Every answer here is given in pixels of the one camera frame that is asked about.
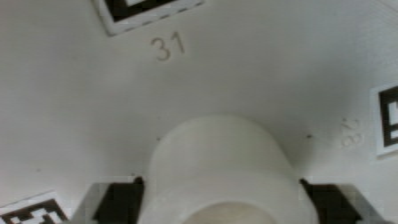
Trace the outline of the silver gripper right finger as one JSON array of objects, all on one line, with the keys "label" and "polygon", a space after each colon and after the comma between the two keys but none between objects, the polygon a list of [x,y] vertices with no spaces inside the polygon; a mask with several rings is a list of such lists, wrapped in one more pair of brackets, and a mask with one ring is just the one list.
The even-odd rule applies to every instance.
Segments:
[{"label": "silver gripper right finger", "polygon": [[318,224],[380,224],[375,208],[357,190],[344,192],[337,184],[311,183],[305,179],[300,185],[314,205]]}]

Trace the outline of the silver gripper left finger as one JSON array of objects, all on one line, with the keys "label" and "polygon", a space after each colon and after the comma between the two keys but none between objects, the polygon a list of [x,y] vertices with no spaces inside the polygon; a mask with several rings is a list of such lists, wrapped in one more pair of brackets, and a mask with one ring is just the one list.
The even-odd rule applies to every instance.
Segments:
[{"label": "silver gripper left finger", "polygon": [[137,224],[144,191],[142,177],[126,182],[94,183],[69,224]]}]

